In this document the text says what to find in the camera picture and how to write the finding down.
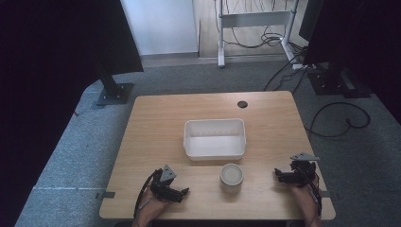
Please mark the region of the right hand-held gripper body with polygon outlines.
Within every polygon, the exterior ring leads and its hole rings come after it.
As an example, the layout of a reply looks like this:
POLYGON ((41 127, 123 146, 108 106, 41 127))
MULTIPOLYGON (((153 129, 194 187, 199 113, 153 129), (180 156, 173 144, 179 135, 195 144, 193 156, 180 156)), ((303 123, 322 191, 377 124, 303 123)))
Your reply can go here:
POLYGON ((312 154, 301 152, 290 157, 290 167, 298 178, 296 185, 303 187, 316 179, 316 162, 320 160, 312 154))

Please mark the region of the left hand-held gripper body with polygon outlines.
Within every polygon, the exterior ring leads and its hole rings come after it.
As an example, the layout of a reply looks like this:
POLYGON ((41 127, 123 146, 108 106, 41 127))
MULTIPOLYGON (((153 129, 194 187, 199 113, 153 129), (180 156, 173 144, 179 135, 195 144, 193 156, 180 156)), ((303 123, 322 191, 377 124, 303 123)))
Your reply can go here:
POLYGON ((168 165, 155 171, 150 190, 158 200, 164 201, 162 199, 164 194, 175 194, 169 187, 175 177, 176 174, 168 165))

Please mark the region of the white round cup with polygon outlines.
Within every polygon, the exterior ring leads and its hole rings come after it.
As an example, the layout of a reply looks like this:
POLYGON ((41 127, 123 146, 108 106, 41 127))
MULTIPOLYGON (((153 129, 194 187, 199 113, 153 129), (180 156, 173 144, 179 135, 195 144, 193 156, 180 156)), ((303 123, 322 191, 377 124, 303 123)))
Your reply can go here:
POLYGON ((220 188, 225 193, 238 193, 241 189, 243 179, 242 168, 237 164, 227 164, 219 173, 220 188))

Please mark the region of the white plastic bin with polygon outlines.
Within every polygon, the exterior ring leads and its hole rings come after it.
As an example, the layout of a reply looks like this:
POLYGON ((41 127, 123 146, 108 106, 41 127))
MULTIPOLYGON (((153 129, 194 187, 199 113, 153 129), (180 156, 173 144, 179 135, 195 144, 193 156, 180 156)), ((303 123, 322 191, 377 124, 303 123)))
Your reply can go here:
POLYGON ((190 120, 184 125, 183 147, 192 161, 239 160, 246 151, 242 119, 190 120))

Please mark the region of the person's left hand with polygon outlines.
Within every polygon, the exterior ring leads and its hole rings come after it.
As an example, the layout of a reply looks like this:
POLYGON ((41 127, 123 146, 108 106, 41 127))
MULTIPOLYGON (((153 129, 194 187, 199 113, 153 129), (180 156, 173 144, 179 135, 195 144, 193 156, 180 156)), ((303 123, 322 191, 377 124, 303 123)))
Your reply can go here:
POLYGON ((168 201, 158 200, 151 190, 147 189, 140 201, 137 219, 142 222, 149 222, 160 216, 168 206, 168 201))

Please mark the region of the person's right hand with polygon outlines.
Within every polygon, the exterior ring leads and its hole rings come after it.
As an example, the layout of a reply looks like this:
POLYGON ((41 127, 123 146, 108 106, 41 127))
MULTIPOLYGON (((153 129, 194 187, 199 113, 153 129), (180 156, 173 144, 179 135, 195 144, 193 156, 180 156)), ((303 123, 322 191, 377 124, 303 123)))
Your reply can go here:
POLYGON ((312 194, 308 186, 300 188, 295 185, 291 185, 289 190, 294 196, 295 202, 300 208, 305 220, 312 220, 318 217, 318 205, 312 198, 312 194))

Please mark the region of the black flat stand base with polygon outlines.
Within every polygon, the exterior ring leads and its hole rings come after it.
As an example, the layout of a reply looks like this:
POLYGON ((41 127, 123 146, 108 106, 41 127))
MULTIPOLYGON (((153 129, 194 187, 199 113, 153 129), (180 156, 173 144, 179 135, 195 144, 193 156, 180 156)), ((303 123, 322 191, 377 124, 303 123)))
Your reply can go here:
POLYGON ((342 71, 336 76, 324 72, 309 73, 307 77, 318 96, 363 98, 370 97, 373 93, 369 86, 351 71, 342 71))

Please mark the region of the black metal stand with base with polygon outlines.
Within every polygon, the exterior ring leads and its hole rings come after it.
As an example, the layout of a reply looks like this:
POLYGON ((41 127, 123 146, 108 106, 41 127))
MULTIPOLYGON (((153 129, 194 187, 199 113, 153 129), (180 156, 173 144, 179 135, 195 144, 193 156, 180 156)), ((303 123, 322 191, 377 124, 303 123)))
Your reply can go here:
POLYGON ((112 75, 109 75, 103 67, 98 64, 96 72, 103 84, 103 90, 96 102, 97 106, 120 105, 128 102, 133 83, 117 83, 112 75))

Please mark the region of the white power strip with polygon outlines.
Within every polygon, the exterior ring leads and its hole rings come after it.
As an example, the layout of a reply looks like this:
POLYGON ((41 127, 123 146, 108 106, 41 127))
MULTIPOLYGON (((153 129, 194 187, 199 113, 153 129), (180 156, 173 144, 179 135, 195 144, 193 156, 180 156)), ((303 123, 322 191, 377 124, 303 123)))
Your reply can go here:
POLYGON ((300 63, 292 64, 292 69, 295 71, 296 70, 304 70, 307 68, 316 69, 316 65, 315 64, 304 65, 304 64, 300 64, 300 63))

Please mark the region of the black curtain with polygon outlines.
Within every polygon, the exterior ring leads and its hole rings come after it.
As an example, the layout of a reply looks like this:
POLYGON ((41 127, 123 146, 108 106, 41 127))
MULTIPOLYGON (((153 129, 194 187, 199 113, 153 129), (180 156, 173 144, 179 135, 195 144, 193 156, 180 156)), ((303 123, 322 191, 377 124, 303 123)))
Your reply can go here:
POLYGON ((0 0, 0 227, 14 227, 84 90, 142 63, 122 0, 0 0))
POLYGON ((323 0, 304 64, 351 71, 401 124, 401 0, 323 0))

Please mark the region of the black monitor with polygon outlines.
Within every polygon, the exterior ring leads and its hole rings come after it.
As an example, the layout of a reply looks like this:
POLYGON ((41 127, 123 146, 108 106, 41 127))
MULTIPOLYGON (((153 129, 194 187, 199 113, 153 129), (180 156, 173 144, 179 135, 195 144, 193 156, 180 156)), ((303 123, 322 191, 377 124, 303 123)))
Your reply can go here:
POLYGON ((323 0, 307 1, 304 18, 300 26, 299 35, 308 42, 311 40, 322 6, 323 0))

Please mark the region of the white metal desk frame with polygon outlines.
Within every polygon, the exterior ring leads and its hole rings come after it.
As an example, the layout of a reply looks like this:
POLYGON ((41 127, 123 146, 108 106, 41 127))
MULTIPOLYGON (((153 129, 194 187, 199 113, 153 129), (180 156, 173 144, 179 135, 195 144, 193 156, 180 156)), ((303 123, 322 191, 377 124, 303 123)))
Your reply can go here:
POLYGON ((233 27, 251 27, 251 26, 284 26, 285 35, 280 40, 289 62, 293 65, 297 63, 294 53, 289 48, 289 37, 293 28, 294 20, 297 14, 299 0, 294 0, 290 10, 262 11, 239 14, 224 14, 223 0, 218 0, 218 66, 225 66, 224 53, 224 29, 233 27))

